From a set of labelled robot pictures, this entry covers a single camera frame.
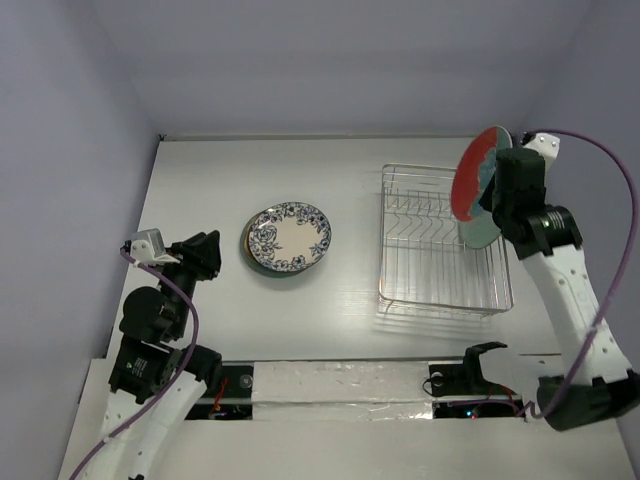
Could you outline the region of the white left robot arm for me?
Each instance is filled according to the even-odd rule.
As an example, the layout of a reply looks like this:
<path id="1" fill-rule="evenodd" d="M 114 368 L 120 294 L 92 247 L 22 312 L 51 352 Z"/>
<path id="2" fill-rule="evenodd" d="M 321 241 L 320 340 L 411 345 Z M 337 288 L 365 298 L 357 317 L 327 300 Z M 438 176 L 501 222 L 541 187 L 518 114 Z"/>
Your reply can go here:
<path id="1" fill-rule="evenodd" d="M 193 303 L 197 283 L 220 272 L 219 231 L 165 245 L 159 230 L 143 230 L 120 255 L 158 284 L 139 287 L 124 300 L 100 439 L 73 479 L 153 478 L 191 408 L 222 380 L 221 355 L 197 343 Z"/>

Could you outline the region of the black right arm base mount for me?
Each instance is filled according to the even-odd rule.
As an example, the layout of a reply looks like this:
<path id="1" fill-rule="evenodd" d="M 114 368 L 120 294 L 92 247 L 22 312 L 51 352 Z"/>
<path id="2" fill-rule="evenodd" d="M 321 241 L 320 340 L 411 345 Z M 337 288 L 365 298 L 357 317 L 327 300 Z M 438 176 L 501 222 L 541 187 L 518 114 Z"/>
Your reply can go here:
<path id="1" fill-rule="evenodd" d="M 506 385 L 488 380 L 487 367 L 481 366 L 481 356 L 492 351 L 506 349 L 502 342 L 492 341 L 468 347 L 461 360 L 436 361 L 428 364 L 428 375 L 422 389 L 434 398 L 451 396 L 485 396 L 491 393 L 512 393 Z"/>

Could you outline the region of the teal green plate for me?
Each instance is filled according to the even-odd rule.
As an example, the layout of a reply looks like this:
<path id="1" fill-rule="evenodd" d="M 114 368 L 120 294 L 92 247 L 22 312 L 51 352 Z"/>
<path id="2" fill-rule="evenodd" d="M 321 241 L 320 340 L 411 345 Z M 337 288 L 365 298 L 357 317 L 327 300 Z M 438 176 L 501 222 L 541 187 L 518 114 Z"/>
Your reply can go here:
<path id="1" fill-rule="evenodd" d="M 316 265 L 326 254 L 331 236 L 296 222 L 248 225 L 241 251 L 249 267 L 265 276 L 294 276 Z"/>

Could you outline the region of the red and teal plate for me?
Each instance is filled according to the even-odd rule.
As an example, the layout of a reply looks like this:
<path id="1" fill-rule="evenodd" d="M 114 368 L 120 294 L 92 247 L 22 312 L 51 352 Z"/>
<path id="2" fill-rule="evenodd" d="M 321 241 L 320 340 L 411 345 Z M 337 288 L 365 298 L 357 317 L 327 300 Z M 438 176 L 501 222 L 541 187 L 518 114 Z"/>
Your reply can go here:
<path id="1" fill-rule="evenodd" d="M 497 152 L 512 146 L 507 129 L 489 127 L 470 142 L 456 168 L 450 204 L 461 240 L 468 248 L 484 249 L 500 236 L 492 214 L 480 200 L 494 177 Z"/>

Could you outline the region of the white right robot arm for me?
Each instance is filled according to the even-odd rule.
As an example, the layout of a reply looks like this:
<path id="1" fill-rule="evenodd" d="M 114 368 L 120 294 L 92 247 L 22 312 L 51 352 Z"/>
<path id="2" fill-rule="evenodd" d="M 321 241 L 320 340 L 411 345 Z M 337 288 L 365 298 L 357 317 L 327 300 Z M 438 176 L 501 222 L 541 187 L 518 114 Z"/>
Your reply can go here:
<path id="1" fill-rule="evenodd" d="M 604 319 L 570 211 L 546 201 L 546 162 L 517 147 L 496 156 L 492 218 L 534 281 L 558 340 L 564 374 L 543 375 L 540 417 L 567 431 L 626 414 L 639 404 L 639 375 Z"/>

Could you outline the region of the blue floral plate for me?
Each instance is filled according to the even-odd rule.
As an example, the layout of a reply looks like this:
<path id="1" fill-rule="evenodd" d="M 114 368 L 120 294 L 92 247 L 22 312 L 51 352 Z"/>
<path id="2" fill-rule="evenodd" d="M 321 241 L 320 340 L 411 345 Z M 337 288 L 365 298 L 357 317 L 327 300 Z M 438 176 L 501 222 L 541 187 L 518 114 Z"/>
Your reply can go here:
<path id="1" fill-rule="evenodd" d="M 297 274 L 328 252 L 332 229 L 328 217 L 304 202 L 283 202 L 254 216 L 245 229 L 245 251 L 261 268 Z"/>

